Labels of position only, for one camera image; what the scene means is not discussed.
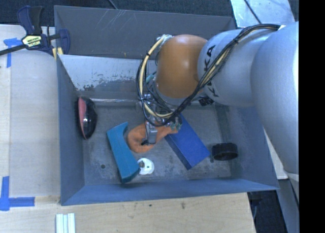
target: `orange object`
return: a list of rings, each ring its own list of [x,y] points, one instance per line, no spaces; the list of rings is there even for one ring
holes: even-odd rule
[[[178,35],[166,41],[158,55],[156,87],[170,98],[184,98],[195,90],[198,58],[207,40],[193,35]]]
[[[177,133],[177,129],[171,129],[170,126],[159,126],[157,127],[157,137],[156,143],[163,139],[168,134],[175,134]],[[136,153],[144,153],[149,151],[154,145],[142,145],[143,140],[146,138],[146,126],[145,124],[138,125],[137,127],[133,128],[126,137],[127,144],[130,149]]]

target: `orange toy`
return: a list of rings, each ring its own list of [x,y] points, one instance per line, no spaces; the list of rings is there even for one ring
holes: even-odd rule
[[[168,134],[175,134],[178,130],[171,129],[170,126],[159,126],[157,127],[156,142],[163,139]],[[146,126],[145,124],[138,125],[133,128],[127,135],[127,144],[130,149],[136,153],[144,153],[149,151],[154,145],[143,144],[143,140],[146,138]]]

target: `clamp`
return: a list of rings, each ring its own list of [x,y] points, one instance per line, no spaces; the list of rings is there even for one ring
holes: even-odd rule
[[[67,29],[60,29],[57,34],[47,35],[42,33],[40,26],[40,15],[43,7],[25,6],[18,10],[17,17],[19,24],[25,29],[26,36],[21,39],[22,44],[0,51],[0,55],[15,52],[21,49],[43,51],[51,56],[56,56],[55,48],[51,45],[51,41],[60,39],[61,49],[67,54],[70,49],[70,35]]]

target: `yellow cable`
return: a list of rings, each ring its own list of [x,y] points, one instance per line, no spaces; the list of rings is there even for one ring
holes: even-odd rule
[[[143,60],[143,64],[142,64],[142,67],[140,69],[140,74],[139,74],[139,89],[140,89],[140,94],[142,95],[143,93],[143,78],[144,78],[144,70],[146,68],[146,65],[147,65],[147,61],[150,57],[150,55],[152,54],[152,52],[163,42],[164,38],[165,38],[166,35],[163,35],[152,47],[151,49],[149,50],[149,52],[147,53],[146,57],[144,58]],[[158,114],[156,112],[154,112],[146,102],[143,102],[144,103],[144,107],[145,109],[148,111],[148,113],[154,117],[158,117],[158,118],[168,118],[170,117],[173,112],[170,112],[170,113],[167,113],[167,114]]]

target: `blue tape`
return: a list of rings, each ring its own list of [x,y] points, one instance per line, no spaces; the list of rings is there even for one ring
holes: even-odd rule
[[[8,46],[8,48],[11,48],[13,46],[21,45],[21,40],[17,38],[11,38],[11,39],[5,39],[4,43]],[[7,68],[11,66],[11,53],[8,53],[7,55]]]
[[[8,211],[11,207],[33,207],[35,197],[9,198],[9,176],[2,178],[0,211]]]

